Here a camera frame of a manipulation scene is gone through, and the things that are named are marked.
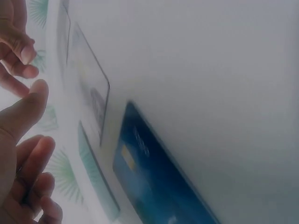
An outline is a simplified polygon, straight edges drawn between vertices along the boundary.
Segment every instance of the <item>knuckle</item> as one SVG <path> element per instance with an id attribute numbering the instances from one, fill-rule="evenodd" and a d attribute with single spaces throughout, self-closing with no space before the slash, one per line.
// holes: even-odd
<path id="1" fill-rule="evenodd" d="M 25 189 L 24 191 L 28 191 L 30 189 L 30 186 L 28 185 L 26 178 L 22 173 L 17 174 L 15 180 Z"/>
<path id="2" fill-rule="evenodd" d="M 15 37 L 10 37 L 8 42 L 12 46 L 12 49 L 14 51 L 16 51 L 16 50 L 21 50 L 21 47 L 22 47 L 22 41 L 21 40 L 22 40 L 22 37 L 20 35 L 17 35 Z"/>
<path id="3" fill-rule="evenodd" d="M 7 128 L 4 122 L 0 122 L 0 136 L 3 136 L 7 142 L 16 142 L 14 132 Z"/>
<path id="4" fill-rule="evenodd" d="M 19 61 L 16 61 L 10 68 L 10 72 L 12 75 L 18 74 L 18 63 Z"/>

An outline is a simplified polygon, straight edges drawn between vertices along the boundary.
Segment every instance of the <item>blue card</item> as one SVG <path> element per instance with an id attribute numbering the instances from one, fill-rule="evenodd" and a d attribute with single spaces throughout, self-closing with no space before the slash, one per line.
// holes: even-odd
<path id="1" fill-rule="evenodd" d="M 144 224 L 216 224 L 132 103 L 128 103 L 113 164 Z"/>

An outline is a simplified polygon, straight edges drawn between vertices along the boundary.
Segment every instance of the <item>finger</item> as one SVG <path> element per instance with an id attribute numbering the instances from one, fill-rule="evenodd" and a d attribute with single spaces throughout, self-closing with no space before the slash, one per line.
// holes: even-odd
<path id="1" fill-rule="evenodd" d="M 25 0 L 11 0 L 14 6 L 14 26 L 25 31 L 27 23 L 27 8 Z"/>
<path id="2" fill-rule="evenodd" d="M 32 153 L 22 166 L 15 178 L 11 194 L 14 199 L 21 202 L 30 192 L 37 177 L 45 169 L 55 148 L 51 137 L 43 137 L 33 149 Z"/>
<path id="3" fill-rule="evenodd" d="M 39 140 L 43 135 L 36 135 L 30 139 L 23 141 L 16 147 L 17 152 L 17 168 L 16 172 L 20 170 L 24 162 L 27 160 L 33 149 L 37 146 Z"/>
<path id="4" fill-rule="evenodd" d="M 0 60 L 2 60 L 11 49 L 4 43 L 0 43 Z"/>
<path id="5" fill-rule="evenodd" d="M 61 224 L 63 212 L 61 207 L 49 197 L 41 199 L 43 216 L 39 220 L 39 224 Z"/>
<path id="6" fill-rule="evenodd" d="M 12 51 L 8 52 L 2 61 L 13 76 L 35 78 L 39 73 L 38 68 L 33 65 L 24 65 Z"/>
<path id="7" fill-rule="evenodd" d="M 35 218 L 42 210 L 41 198 L 51 197 L 55 187 L 55 179 L 50 173 L 40 174 L 31 192 L 24 201 L 23 209 L 31 218 Z"/>
<path id="8" fill-rule="evenodd" d="M 16 29 L 8 20 L 0 21 L 0 42 L 5 43 L 23 64 L 31 63 L 36 56 L 30 37 Z"/>
<path id="9" fill-rule="evenodd" d="M 0 214 L 1 224 L 29 224 L 32 223 L 32 219 L 22 212 L 22 207 L 8 195 L 1 206 L 0 210 L 4 210 L 8 216 L 13 219 L 13 222 L 2 222 Z"/>
<path id="10" fill-rule="evenodd" d="M 18 97 L 24 97 L 28 95 L 29 88 L 21 83 L 19 80 L 11 76 L 0 63 L 0 86 Z"/>
<path id="11" fill-rule="evenodd" d="M 21 137 L 42 117 L 48 99 L 45 81 L 33 83 L 29 94 L 13 106 L 0 112 L 0 140 L 11 140 L 16 145 Z"/>

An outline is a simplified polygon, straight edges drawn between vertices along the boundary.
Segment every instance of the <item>fingernail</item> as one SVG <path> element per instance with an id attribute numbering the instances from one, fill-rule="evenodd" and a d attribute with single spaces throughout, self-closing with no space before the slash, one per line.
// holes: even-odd
<path id="1" fill-rule="evenodd" d="M 55 176 L 53 174 L 51 174 L 53 179 L 54 179 L 54 183 L 56 182 Z"/>
<path id="2" fill-rule="evenodd" d="M 53 177 L 53 180 L 55 181 L 55 176 L 52 174 L 52 173 L 50 173 L 50 172 L 46 172 L 48 175 L 50 175 L 50 176 L 52 176 Z"/>
<path id="3" fill-rule="evenodd" d="M 27 67 L 23 71 L 24 78 L 35 78 L 38 76 L 38 74 L 39 74 L 38 68 L 32 65 L 27 65 Z"/>
<path id="4" fill-rule="evenodd" d="M 38 134 L 38 135 L 35 136 L 35 138 L 42 138 L 42 137 L 44 137 L 43 134 Z"/>
<path id="5" fill-rule="evenodd" d="M 48 85 L 46 81 L 39 79 L 35 81 L 30 88 L 29 93 L 38 93 L 38 94 L 43 94 L 47 95 L 48 94 Z"/>
<path id="6" fill-rule="evenodd" d="M 26 46 L 21 52 L 21 60 L 24 65 L 29 64 L 36 56 L 33 46 Z"/>

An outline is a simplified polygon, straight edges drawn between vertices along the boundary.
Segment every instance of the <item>card chip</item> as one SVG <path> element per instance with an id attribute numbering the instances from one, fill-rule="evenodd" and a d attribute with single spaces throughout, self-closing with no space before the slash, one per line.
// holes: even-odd
<path id="1" fill-rule="evenodd" d="M 131 153 L 129 152 L 128 148 L 126 147 L 126 145 L 123 145 L 122 150 L 121 150 L 121 154 L 122 154 L 122 157 L 124 158 L 124 160 L 126 161 L 128 167 L 132 171 L 135 170 L 134 159 L 133 159 Z"/>

